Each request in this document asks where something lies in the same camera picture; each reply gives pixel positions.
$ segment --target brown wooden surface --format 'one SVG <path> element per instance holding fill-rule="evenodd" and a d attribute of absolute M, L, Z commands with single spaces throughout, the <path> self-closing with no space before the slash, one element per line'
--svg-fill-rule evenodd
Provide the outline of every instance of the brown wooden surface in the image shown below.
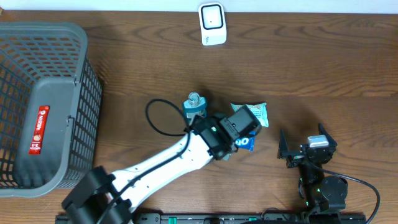
<path fill-rule="evenodd" d="M 178 139 L 153 131 L 151 98 L 180 104 L 191 91 L 210 111 L 230 101 L 267 102 L 270 127 L 253 153 L 213 162 L 148 198 L 164 212 L 262 212 L 302 208 L 297 169 L 276 159 L 279 129 L 294 144 L 322 122 L 338 142 L 325 168 L 374 184 L 382 204 L 374 223 L 398 219 L 398 16 L 228 13 L 227 42 L 201 44 L 197 13 L 6 11 L 2 21 L 72 21 L 88 35 L 88 55 L 104 82 L 95 165 L 136 164 Z M 152 110 L 163 130 L 182 129 L 172 109 Z M 349 212 L 370 216 L 376 197 L 349 182 Z M 0 199 L 1 223 L 53 223 L 68 190 L 35 199 Z"/>

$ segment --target white wall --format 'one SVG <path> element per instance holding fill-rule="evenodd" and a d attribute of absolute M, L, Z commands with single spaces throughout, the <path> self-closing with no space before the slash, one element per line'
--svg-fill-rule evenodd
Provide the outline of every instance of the white wall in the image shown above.
<path fill-rule="evenodd" d="M 4 9 L 197 11 L 206 0 L 0 0 Z M 398 0 L 219 0 L 228 12 L 398 13 Z"/>

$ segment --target teal packet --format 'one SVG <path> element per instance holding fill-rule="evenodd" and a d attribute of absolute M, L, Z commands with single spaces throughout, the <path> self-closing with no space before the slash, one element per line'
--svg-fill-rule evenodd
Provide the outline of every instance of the teal packet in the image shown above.
<path fill-rule="evenodd" d="M 268 117 L 267 117 L 267 109 L 266 109 L 266 104 L 267 103 L 260 103 L 258 105 L 246 105 L 250 109 L 250 111 L 256 116 L 256 118 L 260 121 L 262 127 L 267 127 L 268 128 Z M 231 103 L 232 109 L 234 111 L 237 111 L 240 107 L 243 105 L 234 105 Z M 256 137 L 253 136 L 251 138 L 241 138 L 237 139 L 235 141 L 235 144 L 240 148 L 240 149 L 247 149 L 248 151 L 253 151 L 254 150 L 254 141 L 256 140 Z"/>

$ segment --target basket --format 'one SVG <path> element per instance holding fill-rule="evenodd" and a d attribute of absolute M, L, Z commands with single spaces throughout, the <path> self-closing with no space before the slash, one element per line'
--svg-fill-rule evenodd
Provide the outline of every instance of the basket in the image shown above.
<path fill-rule="evenodd" d="M 91 169 L 101 85 L 72 23 L 0 22 L 0 197 L 71 188 Z M 40 154 L 29 154 L 49 106 Z"/>

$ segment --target blue bottle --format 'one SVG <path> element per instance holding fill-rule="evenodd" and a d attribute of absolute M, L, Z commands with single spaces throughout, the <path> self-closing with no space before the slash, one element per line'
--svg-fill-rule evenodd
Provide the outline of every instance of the blue bottle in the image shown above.
<path fill-rule="evenodd" d="M 184 116 L 187 120 L 191 120 L 196 114 L 201 116 L 206 116 L 206 107 L 207 102 L 206 98 L 199 96 L 198 93 L 190 93 L 188 96 L 188 100 L 183 102 L 182 110 L 184 112 Z"/>

